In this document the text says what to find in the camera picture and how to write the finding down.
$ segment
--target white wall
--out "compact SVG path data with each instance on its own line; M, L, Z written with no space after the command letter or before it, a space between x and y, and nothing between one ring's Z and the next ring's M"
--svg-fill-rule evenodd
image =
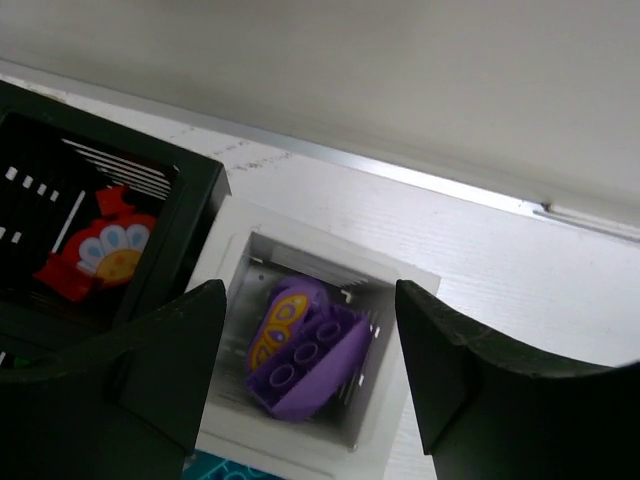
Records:
M0 0L0 58L640 223L640 2Z

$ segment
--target red lego piece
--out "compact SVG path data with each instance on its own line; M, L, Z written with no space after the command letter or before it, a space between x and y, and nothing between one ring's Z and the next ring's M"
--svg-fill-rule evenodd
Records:
M72 302L81 302L102 284L55 253L49 254L46 265L33 276Z
M113 217L125 213L133 213L136 209L122 200L122 195L127 191L126 186L104 188L96 192L96 199L103 217Z

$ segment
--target flower design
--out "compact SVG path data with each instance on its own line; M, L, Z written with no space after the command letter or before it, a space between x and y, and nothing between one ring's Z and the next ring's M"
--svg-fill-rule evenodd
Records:
M133 276L149 236L144 225L134 224L126 230L108 225L98 238L89 237L80 244L77 267L105 285L125 283Z
M308 313L309 304L309 296L305 293L285 294L279 301L274 301L250 348L248 357L250 370L258 368L289 341L296 322Z

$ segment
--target yellow circle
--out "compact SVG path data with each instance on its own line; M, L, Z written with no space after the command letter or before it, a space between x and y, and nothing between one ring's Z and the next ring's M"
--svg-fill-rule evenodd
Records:
M96 277L104 283L123 283L133 277L133 272L140 260L141 252L137 250L116 250L104 257L96 270Z

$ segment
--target black box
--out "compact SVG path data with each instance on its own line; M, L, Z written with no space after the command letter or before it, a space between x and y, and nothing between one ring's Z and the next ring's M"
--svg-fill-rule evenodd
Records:
M129 283L71 302L33 275L117 185L155 228ZM229 193L219 162L0 82L0 352L34 358L176 298Z

